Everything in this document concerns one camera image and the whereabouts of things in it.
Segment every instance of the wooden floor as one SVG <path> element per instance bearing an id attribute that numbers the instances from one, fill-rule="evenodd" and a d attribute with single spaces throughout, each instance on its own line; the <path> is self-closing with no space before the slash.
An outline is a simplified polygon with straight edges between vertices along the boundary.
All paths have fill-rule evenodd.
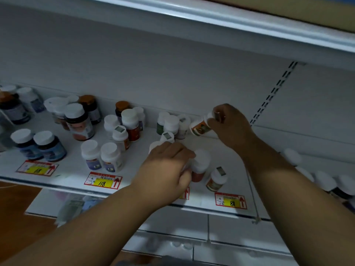
<path id="1" fill-rule="evenodd" d="M 0 182 L 0 263 L 56 229 L 54 219 L 24 215 L 40 191 L 40 188 Z M 117 261 L 147 264 L 153 259 L 152 256 L 121 252 Z"/>

